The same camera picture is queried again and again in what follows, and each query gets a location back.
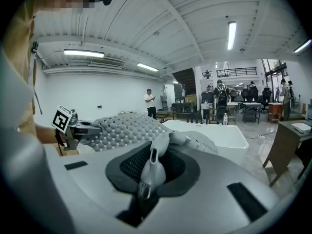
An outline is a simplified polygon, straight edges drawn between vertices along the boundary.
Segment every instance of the fluorescent light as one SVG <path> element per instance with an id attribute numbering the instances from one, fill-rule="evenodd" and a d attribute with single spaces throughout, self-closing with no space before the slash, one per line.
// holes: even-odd
<path id="1" fill-rule="evenodd" d="M 234 40 L 235 40 L 235 34 L 236 34 L 236 22 L 231 21 L 231 22 L 229 22 L 229 44 L 228 44 L 228 50 L 233 49 Z"/>
<path id="2" fill-rule="evenodd" d="M 154 71 L 154 72 L 159 71 L 159 70 L 156 69 L 156 68 L 152 68 L 152 67 L 146 66 L 146 65 L 144 65 L 144 64 L 142 64 L 142 63 L 138 63 L 137 66 L 139 66 L 139 67 L 141 67 L 141 68 L 147 68 L 147 69 L 152 70 L 152 71 Z"/>
<path id="3" fill-rule="evenodd" d="M 310 43 L 312 42 L 312 40 L 308 40 L 306 41 L 304 44 L 302 44 L 299 48 L 295 49 L 294 52 L 298 53 L 299 51 L 301 51 L 302 49 L 304 49 L 305 47 L 307 47 Z"/>
<path id="4" fill-rule="evenodd" d="M 64 55 L 87 56 L 87 57 L 104 57 L 104 53 L 97 51 L 79 50 L 79 49 L 64 49 Z"/>

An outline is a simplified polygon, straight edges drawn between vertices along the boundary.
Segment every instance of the white corrugated ceiling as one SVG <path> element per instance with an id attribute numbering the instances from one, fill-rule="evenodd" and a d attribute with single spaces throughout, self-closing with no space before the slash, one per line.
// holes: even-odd
<path id="1" fill-rule="evenodd" d="M 237 22 L 237 32 L 228 51 L 230 21 Z M 296 61 L 293 50 L 308 39 L 286 0 L 113 0 L 79 13 L 42 12 L 35 23 L 40 57 L 60 51 L 44 60 L 48 68 L 90 61 L 61 52 L 85 49 L 123 60 L 125 70 L 157 77 L 232 59 Z M 160 71 L 143 70 L 138 62 Z"/>

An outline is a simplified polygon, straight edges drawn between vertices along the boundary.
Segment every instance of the bottle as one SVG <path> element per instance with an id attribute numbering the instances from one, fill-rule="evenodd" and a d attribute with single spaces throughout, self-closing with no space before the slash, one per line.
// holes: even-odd
<path id="1" fill-rule="evenodd" d="M 228 116 L 226 115 L 226 113 L 224 113 L 223 125 L 226 126 L 227 124 L 228 124 Z"/>

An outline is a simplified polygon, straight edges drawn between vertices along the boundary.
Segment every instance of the paper on desk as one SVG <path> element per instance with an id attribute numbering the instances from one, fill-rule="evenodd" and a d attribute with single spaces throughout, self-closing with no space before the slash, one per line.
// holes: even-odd
<path id="1" fill-rule="evenodd" d="M 311 126 L 308 126 L 308 125 L 305 124 L 305 123 L 293 123 L 292 125 L 293 125 L 294 127 L 299 128 L 299 129 L 302 130 L 302 131 L 307 131 L 307 130 L 310 130 L 310 129 L 311 129 Z"/>

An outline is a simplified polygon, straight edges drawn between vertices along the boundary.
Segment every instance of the gray bubble wrap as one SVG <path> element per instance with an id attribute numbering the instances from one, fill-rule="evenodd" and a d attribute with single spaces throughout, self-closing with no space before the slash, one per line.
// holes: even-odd
<path id="1" fill-rule="evenodd" d="M 129 117 L 113 116 L 97 119 L 93 126 L 100 126 L 99 135 L 81 139 L 80 143 L 92 147 L 96 152 L 130 146 L 138 142 L 153 141 L 162 133 L 172 132 L 159 121 L 147 115 Z M 188 132 L 190 148 L 218 154 L 217 147 L 208 137 L 198 132 Z"/>

